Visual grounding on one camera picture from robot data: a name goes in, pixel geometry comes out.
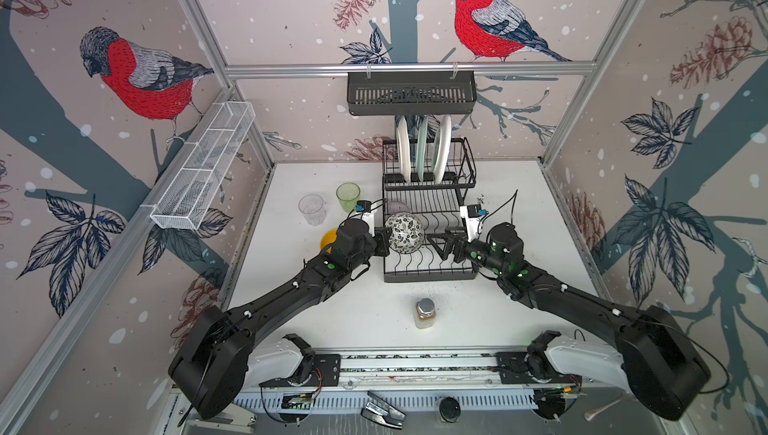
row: green glass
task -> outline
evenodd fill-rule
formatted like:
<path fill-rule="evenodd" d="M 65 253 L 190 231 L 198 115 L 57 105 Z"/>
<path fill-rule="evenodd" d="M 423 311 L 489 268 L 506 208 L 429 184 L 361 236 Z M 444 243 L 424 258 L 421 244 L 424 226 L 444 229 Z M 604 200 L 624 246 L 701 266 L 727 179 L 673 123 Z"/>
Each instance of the green glass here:
<path fill-rule="evenodd" d="M 336 198 L 339 199 L 342 210 L 350 213 L 360 200 L 360 187 L 351 181 L 343 183 L 336 189 Z"/>

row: table surface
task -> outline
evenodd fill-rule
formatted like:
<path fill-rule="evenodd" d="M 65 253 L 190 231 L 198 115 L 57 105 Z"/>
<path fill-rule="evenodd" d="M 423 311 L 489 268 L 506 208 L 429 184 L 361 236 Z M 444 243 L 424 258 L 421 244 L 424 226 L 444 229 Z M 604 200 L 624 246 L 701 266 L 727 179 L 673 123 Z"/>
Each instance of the table surface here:
<path fill-rule="evenodd" d="M 476 165 L 477 186 L 469 190 L 466 203 L 480 198 L 483 208 L 493 211 L 519 189 L 514 224 L 525 243 L 526 259 L 564 283 L 594 294 L 538 164 L 478 161 Z M 361 198 L 378 200 L 381 174 L 380 162 L 278 164 L 230 307 L 282 285 L 301 270 L 302 258 L 317 254 L 320 238 L 346 216 L 336 200 L 336 187 L 354 181 Z M 309 226 L 298 209 L 299 200 L 309 193 L 326 201 L 326 219 L 316 227 Z M 485 230 L 508 221 L 511 207 L 507 204 L 488 219 Z M 382 225 L 381 213 L 376 226 Z M 423 297 L 435 301 L 437 320 L 419 330 L 413 311 Z M 384 283 L 381 258 L 373 257 L 368 273 L 293 317 L 266 340 L 296 333 L 313 347 L 326 349 L 502 347 L 528 345 L 544 330 L 572 336 L 575 328 L 561 317 L 510 301 L 493 281 L 481 276 L 470 281 Z"/>

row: spice jar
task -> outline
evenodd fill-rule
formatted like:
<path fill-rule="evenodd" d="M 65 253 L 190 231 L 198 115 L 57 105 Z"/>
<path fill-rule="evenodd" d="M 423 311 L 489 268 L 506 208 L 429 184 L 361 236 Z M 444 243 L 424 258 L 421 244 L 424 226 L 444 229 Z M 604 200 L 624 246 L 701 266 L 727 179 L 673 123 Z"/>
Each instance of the spice jar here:
<path fill-rule="evenodd" d="M 428 328 L 435 324 L 435 316 L 437 312 L 435 310 L 435 302 L 428 298 L 422 298 L 416 302 L 416 313 L 414 318 L 416 320 L 416 328 Z"/>

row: white wire shelf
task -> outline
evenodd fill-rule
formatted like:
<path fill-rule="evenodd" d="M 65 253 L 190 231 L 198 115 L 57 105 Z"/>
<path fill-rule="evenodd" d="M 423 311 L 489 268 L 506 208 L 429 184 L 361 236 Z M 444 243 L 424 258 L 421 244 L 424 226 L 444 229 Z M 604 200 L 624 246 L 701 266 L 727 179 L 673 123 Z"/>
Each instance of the white wire shelf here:
<path fill-rule="evenodd" d="M 255 117 L 250 103 L 221 105 L 152 210 L 150 218 L 161 229 L 197 230 L 200 227 Z"/>

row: robotic arm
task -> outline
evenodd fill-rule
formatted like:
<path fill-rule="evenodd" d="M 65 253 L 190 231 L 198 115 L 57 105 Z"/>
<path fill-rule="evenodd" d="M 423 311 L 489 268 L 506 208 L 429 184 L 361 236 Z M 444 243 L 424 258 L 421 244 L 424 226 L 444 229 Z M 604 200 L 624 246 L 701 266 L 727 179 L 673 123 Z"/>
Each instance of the robotic arm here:
<path fill-rule="evenodd" d="M 203 419 L 225 409 L 244 386 L 276 377 L 298 384 L 310 375 L 314 352 L 295 335 L 254 348 L 343 288 L 357 267 L 370 266 L 370 257 L 389 254 L 388 230 L 373 235 L 370 202 L 360 204 L 362 219 L 344 221 L 331 252 L 313 257 L 291 280 L 249 304 L 227 312 L 209 307 L 200 315 L 168 373 Z M 472 238 L 480 231 L 480 214 L 477 205 L 462 207 Z M 680 418 L 709 380 L 706 364 L 666 311 L 616 305 L 567 286 L 524 259 L 523 242 L 509 223 L 494 226 L 487 242 L 468 233 L 428 235 L 428 240 L 444 260 L 453 254 L 457 263 L 470 259 L 492 271 L 510 299 L 559 315 L 608 344 L 574 343 L 544 332 L 528 347 L 526 369 L 533 376 L 577 373 L 612 383 L 668 420 Z"/>

